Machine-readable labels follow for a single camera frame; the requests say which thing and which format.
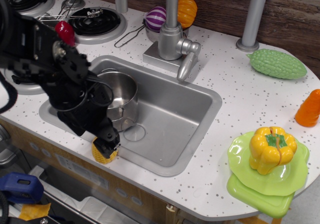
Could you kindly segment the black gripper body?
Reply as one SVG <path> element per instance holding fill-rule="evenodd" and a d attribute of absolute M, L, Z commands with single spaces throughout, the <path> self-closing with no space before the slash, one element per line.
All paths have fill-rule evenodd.
<path fill-rule="evenodd" d="M 95 135 L 99 147 L 119 145 L 119 133 L 107 117 L 113 91 L 106 81 L 99 77 L 87 77 L 78 84 L 62 78 L 48 84 L 48 97 L 59 120 L 75 134 L 81 136 L 89 132 Z"/>

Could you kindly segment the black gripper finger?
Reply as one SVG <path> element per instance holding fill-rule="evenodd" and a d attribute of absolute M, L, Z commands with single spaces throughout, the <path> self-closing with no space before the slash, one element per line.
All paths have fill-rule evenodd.
<path fill-rule="evenodd" d="M 117 147 L 117 145 L 118 145 L 118 142 L 116 140 L 106 141 L 102 138 L 96 138 L 94 140 L 94 146 L 106 159 L 111 158 L 111 155 L 115 151 L 115 148 Z"/>

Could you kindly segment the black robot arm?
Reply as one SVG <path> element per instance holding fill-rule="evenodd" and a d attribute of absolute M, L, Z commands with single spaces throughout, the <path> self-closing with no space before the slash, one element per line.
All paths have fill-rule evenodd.
<path fill-rule="evenodd" d="M 89 70 L 86 55 L 7 0 L 0 0 L 0 66 L 40 85 L 60 121 L 78 136 L 93 134 L 104 158 L 115 154 L 120 136 L 107 116 L 111 87 Z"/>

